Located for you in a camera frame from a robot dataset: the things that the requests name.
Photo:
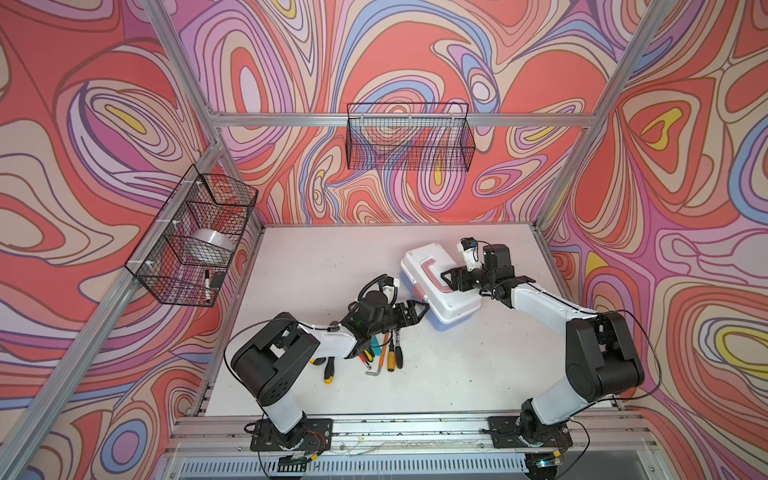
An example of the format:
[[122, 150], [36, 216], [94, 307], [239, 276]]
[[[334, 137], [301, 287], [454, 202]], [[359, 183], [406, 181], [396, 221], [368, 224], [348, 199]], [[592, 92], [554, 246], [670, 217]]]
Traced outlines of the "white and blue tool box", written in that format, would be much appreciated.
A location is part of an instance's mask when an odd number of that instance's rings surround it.
[[401, 280], [411, 296], [429, 304], [426, 317], [437, 331], [445, 331], [471, 318], [481, 308], [475, 290], [453, 290], [441, 274], [458, 267], [438, 243], [410, 250], [401, 260]]

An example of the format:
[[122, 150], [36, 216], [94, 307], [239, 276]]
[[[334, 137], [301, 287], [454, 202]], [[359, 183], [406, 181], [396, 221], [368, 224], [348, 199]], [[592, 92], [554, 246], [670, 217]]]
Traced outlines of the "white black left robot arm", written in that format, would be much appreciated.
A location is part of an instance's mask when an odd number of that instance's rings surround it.
[[354, 359], [370, 349], [375, 336], [415, 326], [429, 310], [423, 301], [394, 303], [384, 292], [369, 291], [351, 304], [341, 321], [329, 326], [303, 324], [283, 312], [232, 355], [230, 373], [280, 435], [304, 432], [306, 414], [291, 389], [310, 361]]

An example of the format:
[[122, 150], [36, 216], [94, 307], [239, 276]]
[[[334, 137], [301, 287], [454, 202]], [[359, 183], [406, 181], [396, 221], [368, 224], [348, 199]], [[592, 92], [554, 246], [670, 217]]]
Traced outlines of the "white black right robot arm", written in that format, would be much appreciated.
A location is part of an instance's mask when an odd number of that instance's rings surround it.
[[527, 446], [541, 446], [575, 414], [645, 381], [634, 339], [621, 313], [599, 313], [579, 306], [545, 290], [533, 278], [518, 275], [509, 248], [503, 244], [466, 237], [457, 248], [465, 265], [441, 273], [451, 290], [475, 291], [496, 300], [535, 318], [565, 340], [564, 377], [526, 400], [515, 425], [503, 430], [503, 435], [514, 435]]

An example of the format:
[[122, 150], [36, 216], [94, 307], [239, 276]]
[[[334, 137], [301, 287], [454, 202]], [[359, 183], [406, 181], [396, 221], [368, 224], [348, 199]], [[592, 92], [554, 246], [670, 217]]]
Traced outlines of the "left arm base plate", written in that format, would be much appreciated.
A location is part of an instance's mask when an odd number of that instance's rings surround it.
[[332, 445], [331, 418], [303, 418], [288, 433], [281, 433], [269, 419], [257, 420], [244, 426], [251, 436], [250, 450], [254, 452], [305, 452], [320, 454]]

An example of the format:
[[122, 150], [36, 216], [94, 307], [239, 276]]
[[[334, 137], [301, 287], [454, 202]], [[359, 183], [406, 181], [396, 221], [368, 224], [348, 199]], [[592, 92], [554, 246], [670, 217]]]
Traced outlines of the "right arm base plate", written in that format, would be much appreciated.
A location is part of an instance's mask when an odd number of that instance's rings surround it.
[[533, 448], [567, 450], [573, 445], [565, 422], [554, 425], [540, 423], [534, 416], [491, 416], [481, 432], [491, 437], [493, 446], [503, 448]]

